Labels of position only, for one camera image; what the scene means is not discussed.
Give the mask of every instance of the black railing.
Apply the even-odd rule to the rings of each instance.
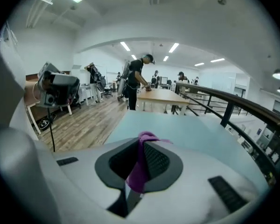
[[[189,89],[189,91],[187,93],[185,93],[185,92],[180,93],[180,87],[185,87],[185,88]],[[188,98],[191,101],[195,102],[195,104],[190,104],[190,105],[200,105],[204,108],[204,109],[193,109],[193,108],[189,107],[189,105],[188,105],[187,109],[190,110],[191,112],[193,112],[196,116],[199,116],[199,113],[197,111],[203,111],[204,114],[206,114],[209,111],[221,119],[220,124],[223,127],[226,127],[227,125],[229,125],[236,132],[238,132],[238,134],[240,136],[242,136],[246,140],[246,142],[249,143],[252,146],[252,148],[254,149],[253,159],[255,160],[259,169],[265,175],[267,180],[270,179],[272,177],[272,175],[275,178],[278,177],[275,164],[271,160],[271,158],[266,155],[264,150],[262,148],[260,148],[248,134],[246,134],[243,130],[241,130],[237,125],[235,125],[229,121],[231,114],[233,114],[233,113],[237,113],[238,115],[240,115],[240,113],[243,115],[253,115],[253,116],[257,117],[258,119],[267,123],[269,126],[274,127],[275,130],[278,133],[280,133],[280,117],[277,114],[275,114],[274,112],[254,103],[252,101],[241,98],[239,96],[235,96],[235,95],[229,94],[227,92],[218,91],[218,90],[214,90],[214,89],[206,88],[206,87],[202,87],[202,86],[196,86],[196,85],[190,85],[190,84],[177,82],[175,92],[177,94],[180,94],[183,97]],[[187,94],[206,95],[206,96],[209,96],[209,98],[208,99],[193,98]],[[212,101],[211,100],[212,97],[216,97],[216,98],[219,98],[219,99],[221,99],[223,101],[227,101],[227,102]],[[214,107],[211,106],[212,102],[225,104],[226,107],[219,107],[219,108],[224,108],[225,110],[224,111],[215,111],[213,109]],[[179,107],[176,105],[173,105],[172,110],[171,110],[172,113],[178,114],[176,109],[179,109]]]

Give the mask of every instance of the person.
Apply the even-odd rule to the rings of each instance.
[[[178,73],[178,80],[185,83],[185,84],[188,83],[187,77],[185,76],[185,74],[182,71],[180,71]],[[182,94],[185,94],[186,93],[186,87],[180,86],[179,87],[179,92],[182,93]]]
[[[94,63],[90,63],[88,66],[84,67],[85,70],[87,70],[90,73],[90,90],[91,94],[93,95],[93,98],[97,97],[97,101],[95,100],[92,102],[91,105],[96,105],[97,102],[101,103],[101,93],[99,92],[98,89],[98,69],[95,67]]]
[[[127,80],[126,90],[129,97],[129,109],[136,110],[137,88],[142,83],[147,90],[150,86],[142,76],[143,64],[153,63],[154,57],[151,54],[145,55],[139,60],[132,61],[129,66],[129,76]]]
[[[154,87],[157,89],[160,82],[159,72],[156,70],[153,77],[151,78],[151,84],[154,84]]]
[[[198,80],[199,80],[199,78],[196,77],[195,80],[194,80],[194,85],[198,85]]]
[[[120,72],[118,72],[118,74],[116,76],[117,92],[118,92],[118,87],[119,87],[120,79],[121,79],[121,74],[120,74]]]
[[[171,90],[173,92],[175,92],[175,88],[176,88],[176,80],[173,82],[172,86],[171,86]]]

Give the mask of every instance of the chair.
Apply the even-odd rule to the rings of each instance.
[[[107,97],[108,95],[112,96],[112,90],[113,88],[111,88],[110,86],[108,86],[106,84],[106,80],[105,77],[101,77],[100,82],[102,83],[102,86],[104,87],[104,92],[101,94],[102,96],[104,95],[105,97]]]

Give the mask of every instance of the black t-shirt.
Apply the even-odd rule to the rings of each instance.
[[[88,66],[87,71],[90,73],[90,84],[96,83],[96,81],[94,81],[94,77],[96,77],[98,69],[95,66]]]
[[[131,71],[131,73],[129,74],[127,83],[132,88],[136,88],[137,85],[140,84],[140,82],[135,77],[135,71],[138,71],[141,74],[142,67],[143,67],[143,59],[132,61],[129,66],[129,70]]]

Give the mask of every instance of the floor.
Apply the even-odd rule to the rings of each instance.
[[[163,112],[163,105],[146,105],[146,112]],[[52,125],[56,152],[79,150],[103,145],[116,125],[127,111],[127,102],[117,100],[117,94],[104,98],[103,103],[72,109],[72,115],[60,112]],[[50,129],[40,135],[39,140],[46,143],[53,151]]]

